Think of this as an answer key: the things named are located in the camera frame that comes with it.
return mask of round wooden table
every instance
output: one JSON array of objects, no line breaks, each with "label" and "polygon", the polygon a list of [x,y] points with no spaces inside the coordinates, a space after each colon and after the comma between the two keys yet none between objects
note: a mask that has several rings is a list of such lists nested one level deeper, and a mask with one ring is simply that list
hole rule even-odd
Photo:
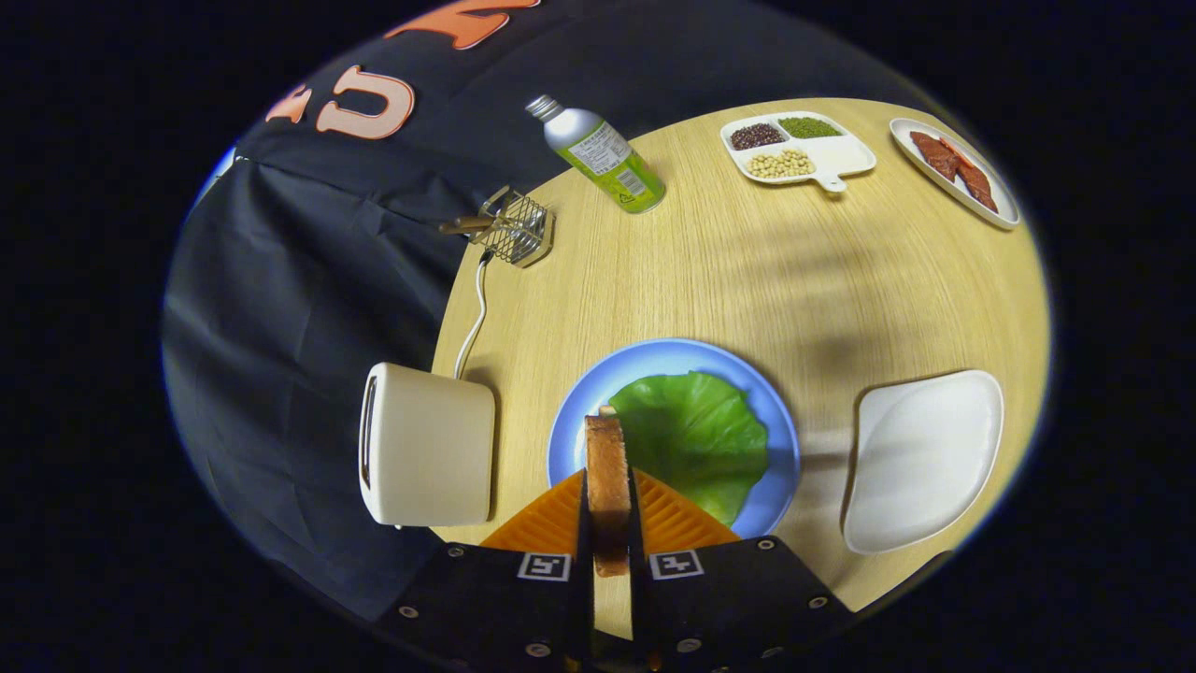
[{"label": "round wooden table", "polygon": [[[872,148],[875,167],[847,176],[838,195],[812,181],[770,186],[742,176],[719,129],[789,110],[835,118]],[[631,141],[669,189],[645,214],[626,214],[572,169],[531,191],[556,213],[554,247],[526,269],[489,264],[489,312],[463,374],[498,400],[490,520],[435,532],[477,544],[544,492],[549,432],[578,379],[616,349],[679,336],[743,357],[785,399],[801,479],[774,534],[848,608],[862,610],[959,546],[1000,501],[1033,438],[1050,368],[1049,299],[1032,222],[1005,231],[950,197],[897,148],[893,117],[960,136],[887,103],[777,100]],[[477,317],[481,252],[471,245],[462,259],[437,374],[452,377]],[[978,500],[928,540],[877,556],[852,552],[841,519],[861,397],[962,369],[990,373],[1005,394],[1001,446]],[[630,638],[629,602],[627,577],[598,581],[597,628]]]}]

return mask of white power cable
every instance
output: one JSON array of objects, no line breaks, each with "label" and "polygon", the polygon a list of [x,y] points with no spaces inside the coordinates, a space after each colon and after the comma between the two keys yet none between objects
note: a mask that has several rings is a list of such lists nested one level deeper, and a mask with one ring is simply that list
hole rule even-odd
[{"label": "white power cable", "polygon": [[483,253],[482,261],[477,263],[477,276],[475,279],[475,285],[477,286],[477,302],[481,304],[482,310],[477,313],[477,322],[474,323],[474,328],[469,330],[469,335],[465,336],[465,343],[460,345],[460,353],[457,354],[457,366],[453,367],[453,379],[460,379],[460,368],[465,365],[465,355],[469,354],[470,347],[474,345],[474,339],[477,338],[477,330],[482,328],[482,320],[486,319],[486,294],[482,293],[482,271],[486,269],[486,264],[490,262],[492,255]]}]

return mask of black cloth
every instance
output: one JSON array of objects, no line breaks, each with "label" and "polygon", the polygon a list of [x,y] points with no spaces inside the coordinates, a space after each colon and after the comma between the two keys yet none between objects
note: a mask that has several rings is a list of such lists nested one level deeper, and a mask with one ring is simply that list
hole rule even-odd
[{"label": "black cloth", "polygon": [[[237,160],[188,216],[166,288],[166,385],[199,478],[264,557],[365,619],[439,543],[377,525],[361,503],[365,377],[383,361],[431,367],[465,244],[437,222],[568,167],[527,102],[548,93],[592,109],[628,137],[798,97],[950,118],[879,61],[761,5],[561,0],[504,12],[509,23],[472,49],[435,32],[379,33],[312,73],[298,123],[258,121],[237,140]],[[395,134],[316,130],[332,99],[379,111],[370,94],[332,96],[355,65],[413,87]],[[280,97],[293,87],[279,82]]]}]

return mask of white shallow dish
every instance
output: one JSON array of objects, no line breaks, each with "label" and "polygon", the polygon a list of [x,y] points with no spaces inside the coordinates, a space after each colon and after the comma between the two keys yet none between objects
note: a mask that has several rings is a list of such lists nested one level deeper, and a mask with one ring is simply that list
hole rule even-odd
[{"label": "white shallow dish", "polygon": [[[813,117],[816,120],[822,120],[835,127],[835,129],[843,135],[806,139],[793,137],[779,123],[779,120],[787,117]],[[785,137],[785,141],[774,142],[771,145],[761,145],[759,147],[751,147],[750,149],[736,149],[731,145],[731,134],[745,126],[752,126],[756,123],[767,123],[771,126],[781,134],[781,137]],[[843,128],[843,126],[837,121],[828,117],[826,115],[819,115],[818,112],[797,110],[792,112],[744,117],[724,126],[719,131],[719,136],[722,137],[722,146],[727,148],[727,153],[731,154],[731,160],[734,161],[739,172],[744,173],[744,177],[749,179],[755,179],[756,182],[763,182],[765,184],[789,184],[792,182],[813,179],[826,191],[843,191],[847,189],[847,183],[843,182],[841,176],[872,170],[872,167],[877,165],[877,155],[872,153],[872,149],[869,149],[864,141],[856,137],[850,130]],[[755,175],[748,172],[748,161],[750,161],[753,157],[759,154],[780,154],[785,149],[798,149],[800,152],[805,152],[810,157],[810,160],[814,164],[814,172],[795,177],[756,177]]]},{"label": "white shallow dish", "polygon": [[[920,130],[935,140],[940,137],[946,137],[947,142],[951,142],[960,153],[968,157],[971,163],[976,164],[976,167],[982,170],[988,177],[988,184],[993,188],[993,202],[996,203],[996,212],[988,209],[983,203],[976,200],[975,196],[968,191],[968,185],[964,183],[964,178],[956,176],[954,182],[948,181],[942,177],[942,173],[934,170],[934,166],[928,164],[922,157],[922,151],[917,148],[914,140],[909,136],[910,133]],[[1018,207],[1018,202],[1013,198],[1013,194],[1009,192],[1009,188],[1006,186],[1005,181],[1001,176],[996,175],[996,171],[988,165],[988,161],[983,157],[972,152],[964,146],[956,136],[944,133],[933,126],[925,124],[920,121],[908,120],[904,117],[897,117],[889,122],[889,131],[893,134],[893,140],[897,141],[897,146],[901,147],[902,152],[909,157],[909,160],[914,161],[914,165],[920,167],[935,184],[946,190],[956,197],[957,201],[968,206],[969,209],[984,218],[987,221],[995,224],[1002,228],[1013,228],[1021,222],[1021,208]]]},{"label": "white shallow dish", "polygon": [[1003,421],[1001,386],[986,372],[869,391],[843,521],[848,549],[892,551],[958,521],[988,482]]}]

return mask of metal bottle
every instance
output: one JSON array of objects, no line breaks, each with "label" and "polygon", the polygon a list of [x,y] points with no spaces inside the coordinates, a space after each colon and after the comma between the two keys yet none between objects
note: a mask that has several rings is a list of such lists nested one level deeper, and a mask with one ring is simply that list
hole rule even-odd
[{"label": "metal bottle", "polygon": [[526,110],[544,122],[548,146],[624,210],[642,213],[664,198],[665,183],[600,116],[590,110],[565,108],[549,96],[536,98]]}]

